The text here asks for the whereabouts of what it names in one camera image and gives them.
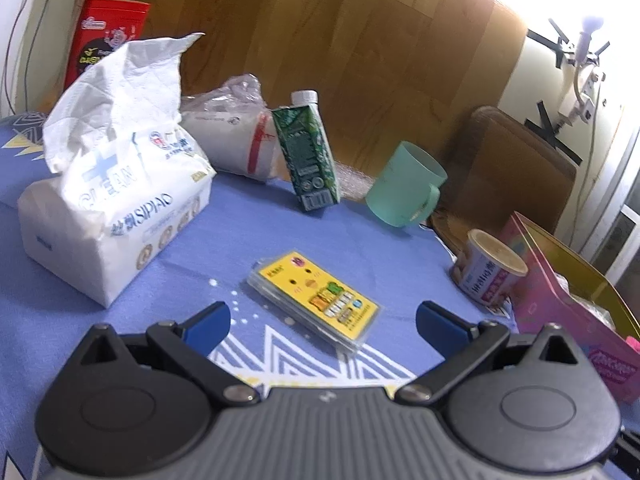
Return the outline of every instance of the white tissue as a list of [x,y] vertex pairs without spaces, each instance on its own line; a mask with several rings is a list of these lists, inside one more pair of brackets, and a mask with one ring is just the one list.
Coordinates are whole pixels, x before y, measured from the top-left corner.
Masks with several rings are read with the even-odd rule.
[[180,122],[180,55],[201,34],[130,41],[44,124],[59,176],[18,200],[27,254],[103,306],[209,203],[215,171]]

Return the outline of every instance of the yellow card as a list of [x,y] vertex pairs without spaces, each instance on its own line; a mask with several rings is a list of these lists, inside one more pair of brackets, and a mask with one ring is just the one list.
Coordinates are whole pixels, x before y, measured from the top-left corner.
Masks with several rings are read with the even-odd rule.
[[352,341],[358,339],[380,308],[297,252],[259,272],[318,321]]

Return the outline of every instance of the open pink box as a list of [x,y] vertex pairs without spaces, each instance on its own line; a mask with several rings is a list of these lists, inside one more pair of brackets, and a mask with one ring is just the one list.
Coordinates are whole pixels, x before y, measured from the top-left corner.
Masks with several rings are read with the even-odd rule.
[[[500,240],[529,267],[511,293],[520,331],[536,333],[545,323],[560,324],[578,342],[616,400],[631,403],[640,397],[640,354],[624,340],[627,336],[640,340],[640,325],[616,289],[580,256],[519,213],[511,215]],[[567,279],[572,294],[606,308],[618,333],[567,294],[554,271]]]

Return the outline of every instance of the ribbed gray surface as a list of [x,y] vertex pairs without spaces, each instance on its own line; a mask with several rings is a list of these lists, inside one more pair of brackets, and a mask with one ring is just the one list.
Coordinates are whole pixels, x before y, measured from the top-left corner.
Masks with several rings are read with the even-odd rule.
[[[86,478],[56,470],[48,480]],[[507,480],[460,451],[428,410],[399,406],[382,388],[271,390],[226,410],[189,456],[137,480]],[[595,466],[577,475],[604,480]]]

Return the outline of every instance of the wood panel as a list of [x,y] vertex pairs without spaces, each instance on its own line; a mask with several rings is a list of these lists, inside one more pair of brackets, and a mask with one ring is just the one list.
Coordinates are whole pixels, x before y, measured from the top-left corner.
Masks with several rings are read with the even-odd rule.
[[445,158],[471,110],[496,105],[526,28],[494,0],[144,0],[143,37],[206,36],[185,94],[252,72],[275,107],[319,91],[338,160],[376,175],[400,140]]

